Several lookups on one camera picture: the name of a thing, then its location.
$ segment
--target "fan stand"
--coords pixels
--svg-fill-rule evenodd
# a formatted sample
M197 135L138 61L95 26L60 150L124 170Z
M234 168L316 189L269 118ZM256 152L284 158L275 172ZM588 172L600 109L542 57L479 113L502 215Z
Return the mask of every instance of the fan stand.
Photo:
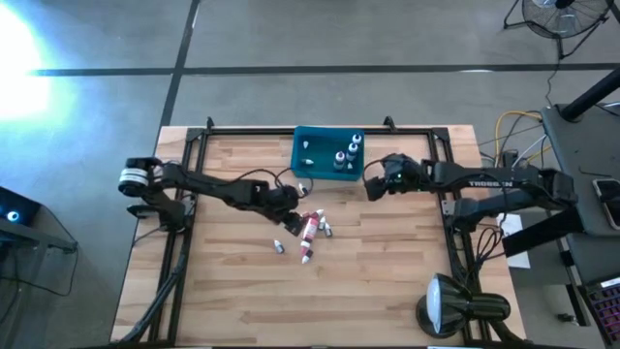
M547 32L551 36L551 38L555 40L556 46L558 48L558 61L560 61L560 60L570 56L575 51L577 51L577 49L590 37L590 35L592 35L592 33L594 33L594 31L599 27L599 25L605 23L607 21L607 19L608 19L607 16L602 16L599 19L599 21L596 24L594 24L592 26L592 28L588 31L588 33L581 39L581 41L579 41L577 43L577 45L573 48L573 50L571 50L568 53L564 53L564 45L562 44L562 37L559 36L556 33L552 33L550 31L548 31L545 27L541 26L540 24L538 24L538 23L536 23L534 21L531 21L531 20L524 20L524 21L520 21L520 22L517 22L517 23L510 23L510 24L508 24L508 17L512 14L512 11L514 11L514 8L516 7L516 4L519 3L519 1L522 1L522 0L514 0L514 4L512 4L512 7L508 11L508 13L506 14L506 17L504 17L504 29L516 28L516 27L520 27L520 26L523 26L523 25L527 25L527 24L531 24L531 25L539 27L541 30ZM567 6L569 6L571 3L572 3L572 1L568 1Z

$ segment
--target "electric fan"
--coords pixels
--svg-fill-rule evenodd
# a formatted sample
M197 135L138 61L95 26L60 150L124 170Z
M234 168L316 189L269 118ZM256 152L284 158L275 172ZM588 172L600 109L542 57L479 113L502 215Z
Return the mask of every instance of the electric fan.
M508 24L508 17L521 1L523 21ZM558 58L573 54L592 33L607 20L614 0L515 0L504 18L504 29L527 25L536 34L557 43ZM588 32L569 53L564 53L562 40Z

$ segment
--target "white paper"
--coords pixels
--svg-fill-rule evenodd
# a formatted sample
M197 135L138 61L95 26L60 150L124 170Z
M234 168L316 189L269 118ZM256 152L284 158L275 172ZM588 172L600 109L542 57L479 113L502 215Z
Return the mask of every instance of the white paper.
M497 224L500 224L504 218L504 213L501 213L497 216ZM506 221L502 224L502 229L504 229L504 236L509 237L514 233L520 232L523 230L523 225L521 224L521 216L518 214L508 214L506 217ZM530 268L530 259L527 256L527 252L522 252L517 255L508 258L509 267L514 268Z

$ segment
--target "black clamp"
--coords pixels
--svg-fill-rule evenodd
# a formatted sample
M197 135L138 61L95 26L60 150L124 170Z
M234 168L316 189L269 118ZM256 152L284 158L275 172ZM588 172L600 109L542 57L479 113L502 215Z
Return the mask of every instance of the black clamp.
M396 129L396 125L394 124L394 120L391 118L391 116L386 116L386 118L384 119L384 126L389 127L391 133L398 132L398 130Z

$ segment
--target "black pole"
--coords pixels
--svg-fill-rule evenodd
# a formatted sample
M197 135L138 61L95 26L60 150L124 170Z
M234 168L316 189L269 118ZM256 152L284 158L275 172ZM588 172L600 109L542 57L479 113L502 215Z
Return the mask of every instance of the black pole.
M577 118L590 108L594 107L603 98L620 87L620 68L616 68L601 81L597 82L584 94L575 99L560 111L560 115L567 121L576 122Z

